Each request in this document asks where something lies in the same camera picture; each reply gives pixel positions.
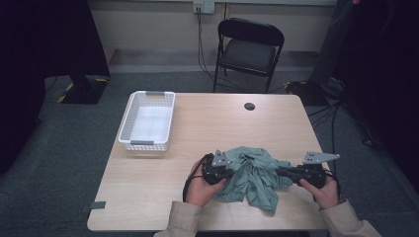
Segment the chair leg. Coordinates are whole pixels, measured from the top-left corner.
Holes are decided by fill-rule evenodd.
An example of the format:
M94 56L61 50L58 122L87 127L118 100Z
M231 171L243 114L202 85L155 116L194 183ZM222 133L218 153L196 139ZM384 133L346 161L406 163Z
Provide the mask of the chair leg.
M216 89L216 78L218 77L218 63L215 66L215 76L213 78L213 86L212 86L212 92L215 93Z
M272 73L271 75L269 75L268 77L268 81L266 82L266 88L265 88L265 94L268 93L269 91L269 86L271 85L271 81L272 81L272 77L274 76L274 73Z

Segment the gray metal part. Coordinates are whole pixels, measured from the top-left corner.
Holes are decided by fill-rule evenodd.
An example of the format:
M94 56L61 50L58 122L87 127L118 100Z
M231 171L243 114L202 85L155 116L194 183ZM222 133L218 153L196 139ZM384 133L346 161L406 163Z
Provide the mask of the gray metal part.
M305 154L304 159L302 159L302 164L315 165L315 164L321 164L323 162L336 160L339 158L340 158L339 154L328 154L328 153L308 151Z
M213 167L220 167L227 166L228 164L230 164L230 161L224 156L224 153L217 149L213 156L211 165Z

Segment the dark curtain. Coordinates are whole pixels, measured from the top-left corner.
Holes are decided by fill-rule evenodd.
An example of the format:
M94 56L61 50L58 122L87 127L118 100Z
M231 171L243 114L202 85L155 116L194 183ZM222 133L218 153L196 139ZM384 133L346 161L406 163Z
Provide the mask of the dark curtain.
M328 84L355 7L357 5L354 5L351 0L337 0L329 28L310 75L311 81L321 85Z
M19 155L49 76L110 76L86 0L0 0L0 171Z
M362 0L333 76L419 192L418 13L414 0Z

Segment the black folding chair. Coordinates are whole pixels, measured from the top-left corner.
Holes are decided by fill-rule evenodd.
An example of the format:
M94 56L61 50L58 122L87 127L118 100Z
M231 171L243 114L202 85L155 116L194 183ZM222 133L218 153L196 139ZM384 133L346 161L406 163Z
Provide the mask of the black folding chair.
M212 91L215 92L218 68L267 77L268 93L272 76L284 45L284 35L276 27L244 19L225 19L218 25L218 51ZM230 39L224 48L225 39Z

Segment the crumpled towel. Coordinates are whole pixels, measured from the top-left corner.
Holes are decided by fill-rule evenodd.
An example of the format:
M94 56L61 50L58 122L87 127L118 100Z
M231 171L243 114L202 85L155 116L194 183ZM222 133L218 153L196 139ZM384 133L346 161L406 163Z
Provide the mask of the crumpled towel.
M224 155L232 161L227 168L232 169L234 175L213 198L243 201L246 196L251 206L275 214L279 199L275 190L286 189L293 184L289 178L278 176L276 169L289 167L291 163L272 158L263 148L240 146L225 151Z

